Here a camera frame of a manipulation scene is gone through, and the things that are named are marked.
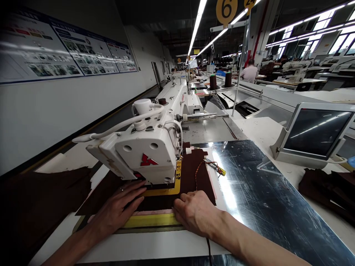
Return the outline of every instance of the red logo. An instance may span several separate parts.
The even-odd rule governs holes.
[[[142,155],[142,161],[141,161],[141,166],[149,166],[149,165],[158,165],[156,161],[153,159],[148,158],[148,155],[144,154]]]

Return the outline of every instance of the screen stand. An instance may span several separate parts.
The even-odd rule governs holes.
[[[287,153],[287,152],[283,151],[283,149],[281,149],[280,147],[281,147],[282,142],[283,142],[285,136],[287,135],[287,133],[288,133],[288,131],[286,130],[286,128],[282,128],[281,134],[278,137],[277,141],[275,142],[274,145],[270,146],[270,149],[273,153],[273,157],[276,161],[281,161],[281,162],[290,163],[290,164],[296,164],[296,165],[304,166],[304,167],[311,168],[311,169],[323,169],[328,164],[328,162],[325,160],[315,159],[315,158],[296,155],[296,154],[291,154],[291,153]],[[342,138],[338,141],[338,143],[335,146],[335,148],[333,149],[330,157],[334,156],[339,151],[339,149],[344,144],[344,142],[345,142],[344,138]]]

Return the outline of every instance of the poster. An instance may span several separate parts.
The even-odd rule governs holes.
[[[83,75],[46,19],[30,11],[9,16],[1,31],[0,83]]]
[[[121,73],[137,71],[127,45],[112,40],[108,40],[107,45]]]
[[[29,8],[1,31],[0,84],[137,71],[127,45]]]
[[[85,76],[119,72],[104,37],[54,19],[51,24]]]

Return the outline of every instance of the hand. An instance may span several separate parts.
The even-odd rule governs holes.
[[[188,231],[214,239],[222,225],[223,211],[217,209],[203,191],[188,192],[174,201],[176,220]]]
[[[126,183],[102,206],[91,222],[85,227],[90,238],[94,241],[94,245],[126,224],[133,212],[135,212],[144,200],[144,197],[137,198],[125,210],[124,207],[146,191],[147,188],[141,188],[145,183],[145,181]]]

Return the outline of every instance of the brown thread spool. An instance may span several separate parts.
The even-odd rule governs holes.
[[[226,81],[224,82],[225,87],[232,87],[232,72],[226,73]]]
[[[159,100],[160,105],[165,105],[166,104],[166,99],[165,98],[160,98]]]
[[[216,75],[212,74],[210,75],[210,90],[215,90],[217,89],[217,81],[216,81]]]

